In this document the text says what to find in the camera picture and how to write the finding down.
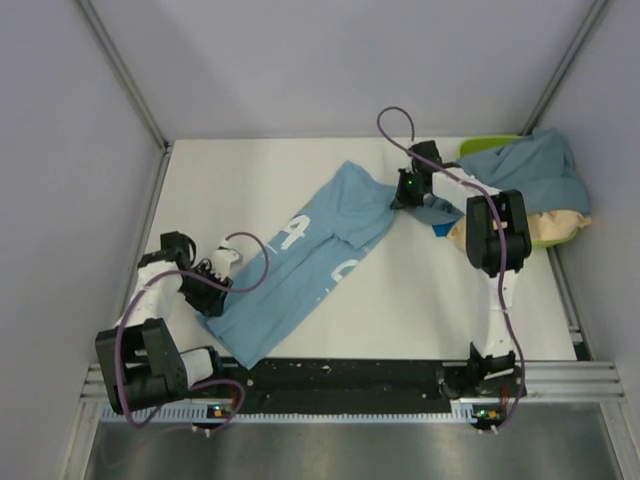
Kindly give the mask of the light blue printed t-shirt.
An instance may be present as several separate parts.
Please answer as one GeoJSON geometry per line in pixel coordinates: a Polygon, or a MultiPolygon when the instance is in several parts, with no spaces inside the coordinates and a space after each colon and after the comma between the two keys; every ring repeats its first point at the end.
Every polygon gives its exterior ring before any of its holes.
{"type": "Polygon", "coordinates": [[[249,261],[224,312],[201,317],[245,368],[270,354],[390,231],[395,189],[347,161],[249,261]]]}

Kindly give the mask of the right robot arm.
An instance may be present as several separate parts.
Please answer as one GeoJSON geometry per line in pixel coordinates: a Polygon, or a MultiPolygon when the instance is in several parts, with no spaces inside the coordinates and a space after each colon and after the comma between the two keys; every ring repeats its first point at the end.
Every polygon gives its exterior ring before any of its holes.
{"type": "Polygon", "coordinates": [[[460,374],[447,373],[447,394],[459,398],[473,391],[495,395],[501,387],[517,386],[519,367],[513,327],[506,317],[513,304],[519,273],[532,250],[522,194],[501,191],[468,175],[454,163],[444,163],[434,141],[411,145],[411,164],[399,170],[393,210],[416,213],[442,206],[462,214],[464,252],[481,280],[476,333],[460,374]]]}

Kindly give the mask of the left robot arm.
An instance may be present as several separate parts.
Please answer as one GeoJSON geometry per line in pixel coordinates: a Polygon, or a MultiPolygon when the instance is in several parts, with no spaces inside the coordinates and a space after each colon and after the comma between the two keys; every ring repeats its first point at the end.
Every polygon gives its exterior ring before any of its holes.
{"type": "Polygon", "coordinates": [[[137,283],[116,325],[101,331],[95,349],[110,405],[119,415],[183,400],[194,386],[205,396],[226,387],[218,352],[198,347],[181,352],[168,320],[178,295],[198,313],[218,317],[233,285],[241,255],[223,240],[211,258],[196,260],[196,244],[178,231],[160,236],[160,249],[143,255],[137,283]]]}

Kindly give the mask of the royal blue t-shirt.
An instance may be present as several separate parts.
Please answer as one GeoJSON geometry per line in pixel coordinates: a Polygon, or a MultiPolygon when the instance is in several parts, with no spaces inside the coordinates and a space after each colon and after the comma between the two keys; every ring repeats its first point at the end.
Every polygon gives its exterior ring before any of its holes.
{"type": "Polygon", "coordinates": [[[455,222],[434,225],[433,226],[434,234],[437,238],[446,237],[455,225],[456,225],[455,222]]]}

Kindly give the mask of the green plastic basket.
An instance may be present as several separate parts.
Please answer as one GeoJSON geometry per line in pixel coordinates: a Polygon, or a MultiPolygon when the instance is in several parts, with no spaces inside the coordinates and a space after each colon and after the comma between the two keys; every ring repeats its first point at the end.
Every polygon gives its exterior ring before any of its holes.
{"type": "Polygon", "coordinates": [[[492,148],[504,147],[505,145],[519,139],[518,135],[493,135],[473,137],[461,142],[458,146],[458,158],[470,154],[484,152],[492,148]]]}

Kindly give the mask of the grey-blue t-shirt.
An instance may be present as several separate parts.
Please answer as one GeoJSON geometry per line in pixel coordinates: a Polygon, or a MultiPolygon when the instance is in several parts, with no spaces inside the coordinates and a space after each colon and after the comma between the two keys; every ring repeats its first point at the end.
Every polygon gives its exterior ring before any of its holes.
{"type": "Polygon", "coordinates": [[[488,186],[520,191],[529,214],[556,210],[591,214],[571,148],[555,128],[536,128],[505,146],[465,155],[458,164],[488,186]]]}

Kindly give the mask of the cream yellow t-shirt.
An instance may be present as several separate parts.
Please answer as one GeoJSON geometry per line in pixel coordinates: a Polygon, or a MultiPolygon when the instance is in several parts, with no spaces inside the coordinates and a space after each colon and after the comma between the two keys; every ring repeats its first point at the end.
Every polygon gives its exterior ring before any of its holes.
{"type": "Polygon", "coordinates": [[[572,210],[554,210],[527,216],[534,249],[546,249],[572,240],[577,233],[591,225],[591,218],[572,210]]]}

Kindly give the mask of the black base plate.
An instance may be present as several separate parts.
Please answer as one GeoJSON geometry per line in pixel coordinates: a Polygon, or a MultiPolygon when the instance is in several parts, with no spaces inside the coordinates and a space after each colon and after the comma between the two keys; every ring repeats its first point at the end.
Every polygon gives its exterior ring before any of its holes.
{"type": "Polygon", "coordinates": [[[251,369],[223,360],[249,413],[444,413],[450,402],[526,395],[521,369],[486,379],[465,361],[267,358],[251,369]]]}

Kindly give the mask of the aluminium frame rail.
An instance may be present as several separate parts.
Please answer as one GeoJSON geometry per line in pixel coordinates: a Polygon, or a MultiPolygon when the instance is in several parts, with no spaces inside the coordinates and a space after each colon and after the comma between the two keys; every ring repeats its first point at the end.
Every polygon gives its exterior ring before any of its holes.
{"type": "MultiPolygon", "coordinates": [[[[521,375],[526,388],[524,397],[529,401],[597,401],[622,394],[618,374],[610,362],[532,361],[526,363],[521,375]]],[[[488,402],[486,398],[459,401],[488,402]]]]}

